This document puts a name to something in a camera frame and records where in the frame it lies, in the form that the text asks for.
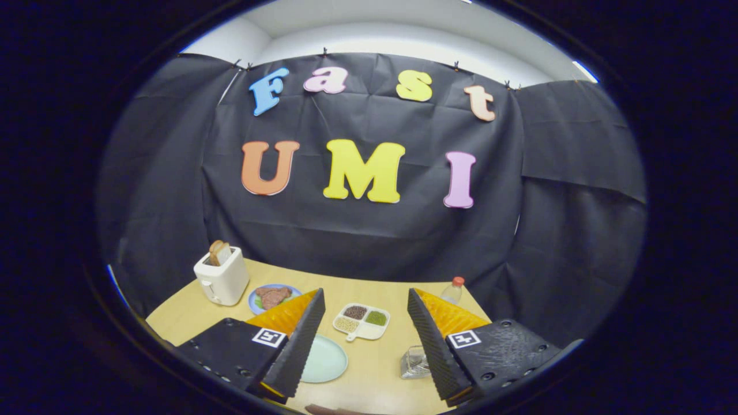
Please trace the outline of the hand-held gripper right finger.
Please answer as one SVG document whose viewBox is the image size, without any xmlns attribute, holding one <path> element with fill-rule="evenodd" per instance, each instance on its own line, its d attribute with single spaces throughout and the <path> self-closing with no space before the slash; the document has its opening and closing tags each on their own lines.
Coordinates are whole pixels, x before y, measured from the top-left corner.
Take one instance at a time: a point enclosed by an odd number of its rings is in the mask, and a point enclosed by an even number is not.
<svg viewBox="0 0 738 415">
<path fill-rule="evenodd" d="M 501 398 L 563 357 L 553 342 L 516 320 L 489 322 L 421 289 L 409 290 L 408 314 L 449 407 Z"/>
</svg>

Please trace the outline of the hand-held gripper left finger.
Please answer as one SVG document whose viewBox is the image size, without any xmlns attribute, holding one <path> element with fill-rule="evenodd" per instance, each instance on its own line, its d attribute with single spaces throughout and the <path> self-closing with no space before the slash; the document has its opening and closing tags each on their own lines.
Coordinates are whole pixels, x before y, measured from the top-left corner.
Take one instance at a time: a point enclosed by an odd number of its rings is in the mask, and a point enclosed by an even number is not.
<svg viewBox="0 0 738 415">
<path fill-rule="evenodd" d="M 285 404 L 296 394 L 324 313 L 318 288 L 246 321 L 221 319 L 176 351 L 238 391 Z"/>
</svg>

